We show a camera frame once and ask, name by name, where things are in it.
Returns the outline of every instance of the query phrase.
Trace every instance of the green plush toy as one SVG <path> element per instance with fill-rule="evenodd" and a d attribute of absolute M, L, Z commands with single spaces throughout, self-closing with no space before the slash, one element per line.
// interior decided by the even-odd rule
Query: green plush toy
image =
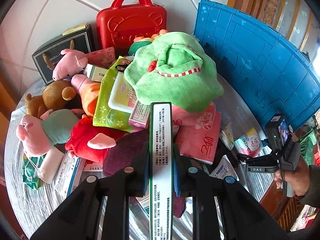
<path fill-rule="evenodd" d="M 182 32 L 166 33 L 138 49 L 124 77 L 141 103 L 170 101 L 190 113 L 204 111 L 223 94 L 215 62 Z"/>

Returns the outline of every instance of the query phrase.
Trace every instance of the blue plastic panel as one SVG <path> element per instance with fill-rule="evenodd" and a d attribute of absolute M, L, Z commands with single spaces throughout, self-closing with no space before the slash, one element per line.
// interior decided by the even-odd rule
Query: blue plastic panel
<path fill-rule="evenodd" d="M 263 129 L 275 113 L 284 113 L 296 130 L 320 108 L 320 82 L 312 64 L 268 25 L 201 0 L 194 35 Z"/>

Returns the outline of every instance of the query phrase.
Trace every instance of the person's hand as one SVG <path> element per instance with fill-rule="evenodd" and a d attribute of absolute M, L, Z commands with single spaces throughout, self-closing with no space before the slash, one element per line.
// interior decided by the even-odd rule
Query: person's hand
<path fill-rule="evenodd" d="M 282 171 L 282 174 L 284 176 L 284 180 L 291 184 L 292 189 L 297 196 L 303 196 L 307 193 L 310 186 L 310 170 L 302 156 L 300 156 L 300 160 L 295 171 Z M 273 177 L 276 181 L 277 188 L 280 188 L 282 183 L 280 171 L 276 171 Z"/>

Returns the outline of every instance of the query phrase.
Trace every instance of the black gift box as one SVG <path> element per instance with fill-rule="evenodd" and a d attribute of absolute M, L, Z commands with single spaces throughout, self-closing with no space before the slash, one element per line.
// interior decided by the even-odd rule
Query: black gift box
<path fill-rule="evenodd" d="M 92 36 L 92 28 L 91 25 L 88 25 L 87 28 L 83 30 L 65 36 L 61 34 L 47 41 L 32 55 L 36 68 L 46 85 L 53 82 L 53 70 L 49 68 L 45 60 L 49 60 L 53 65 L 56 65 L 63 57 L 60 52 L 63 49 L 69 49 L 72 41 L 74 43 L 74 49 L 82 51 L 85 54 L 96 50 Z"/>

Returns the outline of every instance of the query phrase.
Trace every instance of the brown teddy bear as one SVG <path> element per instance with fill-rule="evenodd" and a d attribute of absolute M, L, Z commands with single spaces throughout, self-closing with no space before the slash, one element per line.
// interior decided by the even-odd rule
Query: brown teddy bear
<path fill-rule="evenodd" d="M 67 102 L 76 95 L 77 92 L 70 82 L 54 81 L 44 89 L 42 95 L 33 97 L 31 94 L 27 94 L 25 96 L 27 114 L 40 118 L 47 110 L 63 109 Z"/>

